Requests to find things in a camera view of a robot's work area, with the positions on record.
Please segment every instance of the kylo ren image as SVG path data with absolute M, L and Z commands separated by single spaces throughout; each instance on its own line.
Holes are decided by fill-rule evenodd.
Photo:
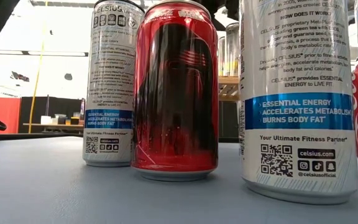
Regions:
M 155 33 L 144 76 L 135 93 L 134 141 L 141 151 L 217 157 L 217 121 L 213 119 L 214 78 L 206 42 L 181 24 L 165 24 Z

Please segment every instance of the gray table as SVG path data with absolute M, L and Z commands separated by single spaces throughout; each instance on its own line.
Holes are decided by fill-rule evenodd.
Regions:
M 351 223 L 349 203 L 302 205 L 255 194 L 240 178 L 237 144 L 220 144 L 219 167 L 187 183 L 88 167 L 82 138 L 0 141 L 0 223 Z

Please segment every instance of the can rim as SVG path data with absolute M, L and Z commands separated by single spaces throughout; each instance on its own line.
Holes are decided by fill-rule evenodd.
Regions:
M 134 3 L 133 1 L 130 1 L 130 0 L 99 0 L 97 1 L 93 8 L 95 8 L 99 3 L 102 3 L 102 2 L 105 2 L 105 1 L 122 1 L 122 2 L 126 2 L 126 3 L 129 3 L 129 4 L 132 4 L 136 7 L 138 7 L 143 13 L 145 13 L 144 9 L 142 7 L 140 7 L 138 4 Z
M 229 26 L 233 26 L 233 25 L 240 25 L 239 22 L 232 22 L 229 25 L 226 26 L 226 28 L 228 28 Z
M 208 14 L 208 17 L 209 17 L 210 20 L 212 19 L 211 13 L 209 13 L 208 9 L 206 9 L 202 4 L 200 4 L 198 2 L 195 2 L 195 1 L 192 1 L 192 0 L 163 0 L 163 1 L 157 2 L 154 5 L 150 6 L 146 10 L 145 14 L 147 14 L 151 9 L 155 8 L 156 6 L 166 4 L 166 3 L 176 3 L 176 2 L 177 3 L 188 3 L 188 4 L 192 4 L 194 6 L 198 6 L 199 8 L 201 8 L 202 10 L 204 10 Z

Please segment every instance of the wooden shelf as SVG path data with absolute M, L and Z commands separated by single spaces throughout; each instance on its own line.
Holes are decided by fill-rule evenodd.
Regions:
M 219 100 L 239 101 L 239 78 L 219 77 Z

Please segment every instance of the blue label band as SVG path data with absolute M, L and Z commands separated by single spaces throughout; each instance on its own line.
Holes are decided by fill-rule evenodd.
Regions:
M 352 96 L 339 93 L 286 93 L 245 100 L 246 130 L 353 130 Z
M 85 128 L 132 129 L 132 111 L 87 110 Z

